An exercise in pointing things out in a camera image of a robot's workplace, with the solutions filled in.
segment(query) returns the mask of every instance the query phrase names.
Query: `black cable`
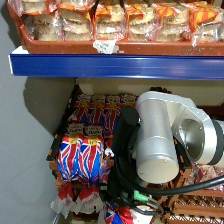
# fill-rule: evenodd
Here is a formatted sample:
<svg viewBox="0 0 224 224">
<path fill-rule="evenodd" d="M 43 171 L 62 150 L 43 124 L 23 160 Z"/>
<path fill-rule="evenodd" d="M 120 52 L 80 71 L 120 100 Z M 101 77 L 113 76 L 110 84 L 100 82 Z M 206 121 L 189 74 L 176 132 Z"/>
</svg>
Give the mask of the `black cable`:
<svg viewBox="0 0 224 224">
<path fill-rule="evenodd" d="M 119 181 L 121 182 L 121 184 L 123 185 L 129 185 L 130 187 L 133 188 L 133 190 L 137 190 L 141 193 L 145 193 L 145 194 L 150 194 L 150 195 L 154 195 L 154 196 L 172 196 L 175 194 L 184 194 L 187 192 L 191 192 L 191 191 L 197 191 L 197 190 L 201 190 L 201 189 L 205 189 L 205 188 L 209 188 L 212 186 L 216 186 L 219 184 L 224 183 L 224 175 L 220 176 L 220 177 L 215 177 L 211 180 L 207 180 L 201 183 L 196 183 L 194 185 L 188 185 L 188 186 L 183 186 L 183 187 L 178 187 L 178 188 L 170 188 L 170 189 L 150 189 L 150 188 L 144 188 L 139 186 L 138 184 L 135 184 L 131 181 L 129 181 L 125 175 L 123 175 L 120 166 L 119 166 L 119 160 L 115 157 L 115 166 L 116 166 L 116 172 L 117 172 L 117 176 L 119 177 Z"/>
<path fill-rule="evenodd" d="M 150 204 L 153 204 L 153 205 L 154 205 L 155 207 L 157 207 L 160 211 L 143 211 L 143 210 L 141 210 L 140 208 L 138 208 L 138 207 L 136 206 L 135 203 L 129 202 L 128 199 L 122 194 L 122 192 L 121 192 L 121 194 L 120 194 L 120 197 L 121 197 L 121 199 L 123 200 L 123 202 L 124 202 L 129 208 L 135 210 L 136 212 L 138 212 L 138 213 L 140 213 L 140 214 L 142 214 L 142 215 L 151 215 L 151 216 L 154 216 L 154 215 L 161 215 L 161 214 L 163 214 L 163 212 L 164 212 L 163 208 L 162 208 L 159 204 L 155 203 L 154 201 L 149 200 L 149 203 L 150 203 Z"/>
</svg>

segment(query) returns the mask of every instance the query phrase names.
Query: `metal cylinder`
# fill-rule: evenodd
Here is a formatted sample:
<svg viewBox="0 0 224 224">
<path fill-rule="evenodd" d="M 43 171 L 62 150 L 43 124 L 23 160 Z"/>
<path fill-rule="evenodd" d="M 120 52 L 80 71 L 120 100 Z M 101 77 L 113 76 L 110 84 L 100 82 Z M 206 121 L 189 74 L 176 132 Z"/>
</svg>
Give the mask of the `metal cylinder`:
<svg viewBox="0 0 224 224">
<path fill-rule="evenodd" d="M 165 183 L 176 177 L 179 165 L 166 105 L 139 97 L 136 109 L 141 127 L 135 141 L 139 177 L 149 183 Z"/>
</svg>

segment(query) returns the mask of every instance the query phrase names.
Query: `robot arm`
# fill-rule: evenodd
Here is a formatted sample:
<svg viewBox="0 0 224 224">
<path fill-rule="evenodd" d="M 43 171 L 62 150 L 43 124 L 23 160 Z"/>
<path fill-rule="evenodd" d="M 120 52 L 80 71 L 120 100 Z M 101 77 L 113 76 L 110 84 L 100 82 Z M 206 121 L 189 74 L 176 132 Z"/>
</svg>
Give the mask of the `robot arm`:
<svg viewBox="0 0 224 224">
<path fill-rule="evenodd" d="M 168 182 L 179 173 L 173 137 L 183 146 L 190 161 L 224 167 L 224 122 L 211 120 L 192 100 L 159 92 L 146 92 L 136 109 L 121 109 L 112 141 L 114 166 L 108 184 L 102 186 L 102 200 L 135 206 L 135 192 L 171 196 L 224 183 L 224 176 L 194 185 L 150 189 L 148 183 Z M 142 213 L 155 215 L 160 212 Z"/>
<path fill-rule="evenodd" d="M 140 130 L 133 158 L 144 181 L 165 183 L 178 174 L 173 136 L 190 161 L 224 167 L 224 122 L 211 120 L 192 100 L 150 91 L 138 98 L 136 109 Z"/>
</svg>

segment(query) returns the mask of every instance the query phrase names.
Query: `packaged bread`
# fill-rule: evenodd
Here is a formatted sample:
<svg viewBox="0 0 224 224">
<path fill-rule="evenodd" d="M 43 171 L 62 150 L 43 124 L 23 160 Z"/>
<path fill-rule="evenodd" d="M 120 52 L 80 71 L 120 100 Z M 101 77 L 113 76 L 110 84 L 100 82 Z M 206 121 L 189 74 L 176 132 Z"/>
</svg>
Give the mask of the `packaged bread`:
<svg viewBox="0 0 224 224">
<path fill-rule="evenodd" d="M 33 16 L 34 39 L 40 41 L 61 41 L 61 21 L 58 12 Z"/>
<path fill-rule="evenodd" d="M 182 5 L 189 8 L 193 46 L 198 42 L 219 41 L 219 30 L 223 24 L 223 9 L 205 1 Z"/>
<path fill-rule="evenodd" d="M 8 0 L 8 3 L 18 16 L 51 13 L 57 9 L 55 0 Z"/>
<path fill-rule="evenodd" d="M 95 5 L 95 0 L 58 0 L 58 8 L 68 10 L 88 11 Z"/>
<path fill-rule="evenodd" d="M 60 10 L 65 41 L 89 41 L 92 39 L 92 16 L 90 12 Z"/>
<path fill-rule="evenodd" d="M 178 3 L 154 3 L 154 12 L 159 16 L 160 29 L 156 41 L 173 42 L 189 39 L 189 10 Z"/>
<path fill-rule="evenodd" d="M 126 21 L 119 0 L 102 0 L 95 13 L 95 40 L 122 40 L 125 38 Z"/>
<path fill-rule="evenodd" d="M 158 19 L 153 8 L 143 0 L 124 1 L 127 20 L 127 39 L 131 41 L 153 40 L 157 30 Z"/>
</svg>

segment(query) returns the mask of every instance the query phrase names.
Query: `price label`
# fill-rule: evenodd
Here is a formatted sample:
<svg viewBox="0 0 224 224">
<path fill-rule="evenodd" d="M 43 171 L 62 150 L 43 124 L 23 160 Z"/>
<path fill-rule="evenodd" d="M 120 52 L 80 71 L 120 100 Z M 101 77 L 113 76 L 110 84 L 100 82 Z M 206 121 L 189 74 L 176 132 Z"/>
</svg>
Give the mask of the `price label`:
<svg viewBox="0 0 224 224">
<path fill-rule="evenodd" d="M 97 49 L 99 53 L 112 54 L 114 52 L 116 40 L 95 40 L 93 47 Z"/>
</svg>

